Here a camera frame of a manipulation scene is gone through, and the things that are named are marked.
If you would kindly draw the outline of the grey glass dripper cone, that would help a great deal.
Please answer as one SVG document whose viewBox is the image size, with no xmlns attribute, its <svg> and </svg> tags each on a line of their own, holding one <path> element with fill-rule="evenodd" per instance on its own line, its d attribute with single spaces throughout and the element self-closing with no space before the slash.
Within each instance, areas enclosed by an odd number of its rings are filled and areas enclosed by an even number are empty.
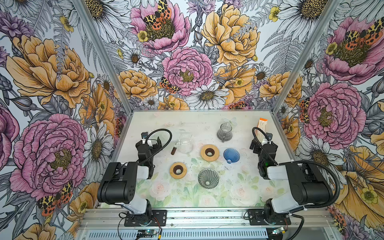
<svg viewBox="0 0 384 240">
<path fill-rule="evenodd" d="M 198 182 L 205 189 L 214 189 L 219 181 L 219 174 L 213 169 L 203 169 L 198 174 Z"/>
</svg>

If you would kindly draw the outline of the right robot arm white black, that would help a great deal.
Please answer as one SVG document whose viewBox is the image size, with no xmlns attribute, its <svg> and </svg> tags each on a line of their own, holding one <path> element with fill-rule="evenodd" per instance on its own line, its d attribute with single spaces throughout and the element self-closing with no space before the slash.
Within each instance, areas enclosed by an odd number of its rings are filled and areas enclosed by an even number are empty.
<svg viewBox="0 0 384 240">
<path fill-rule="evenodd" d="M 259 157 L 258 170 L 265 180 L 281 180 L 289 184 L 286 193 L 266 200 L 262 209 L 248 210 L 251 225 L 275 225 L 290 222 L 289 215 L 308 206 L 321 208 L 333 198 L 333 191 L 315 164 L 287 162 L 278 164 L 278 146 L 253 139 L 250 149 Z"/>
</svg>

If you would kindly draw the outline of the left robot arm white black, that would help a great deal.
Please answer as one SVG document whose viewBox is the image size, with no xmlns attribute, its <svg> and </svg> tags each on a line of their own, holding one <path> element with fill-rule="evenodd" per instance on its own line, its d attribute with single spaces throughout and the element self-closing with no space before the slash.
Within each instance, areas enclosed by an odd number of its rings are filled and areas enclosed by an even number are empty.
<svg viewBox="0 0 384 240">
<path fill-rule="evenodd" d="M 154 173 L 153 154 L 162 147 L 160 139 L 136 143 L 139 159 L 135 162 L 110 163 L 97 192 L 100 203 L 127 210 L 125 226 L 149 226 L 154 223 L 150 201 L 136 194 L 137 182 L 150 180 Z"/>
</svg>

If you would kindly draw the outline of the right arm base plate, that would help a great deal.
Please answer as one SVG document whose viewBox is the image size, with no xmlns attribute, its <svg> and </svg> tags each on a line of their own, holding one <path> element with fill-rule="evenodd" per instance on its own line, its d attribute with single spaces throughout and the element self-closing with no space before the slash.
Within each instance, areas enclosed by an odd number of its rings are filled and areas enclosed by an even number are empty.
<svg viewBox="0 0 384 240">
<path fill-rule="evenodd" d="M 264 209 L 247 210 L 244 219 L 248 220 L 251 226 L 291 225 L 288 214 L 277 214 L 274 211 L 267 212 Z"/>
</svg>

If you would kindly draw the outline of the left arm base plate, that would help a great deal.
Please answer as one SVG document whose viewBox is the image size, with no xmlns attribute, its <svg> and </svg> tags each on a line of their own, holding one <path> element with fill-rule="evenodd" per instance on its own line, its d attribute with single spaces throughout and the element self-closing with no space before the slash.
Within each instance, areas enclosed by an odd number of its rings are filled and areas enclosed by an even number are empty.
<svg viewBox="0 0 384 240">
<path fill-rule="evenodd" d="M 152 210 L 142 215 L 133 215 L 126 217 L 125 227 L 165 227 L 167 222 L 167 210 Z"/>
</svg>

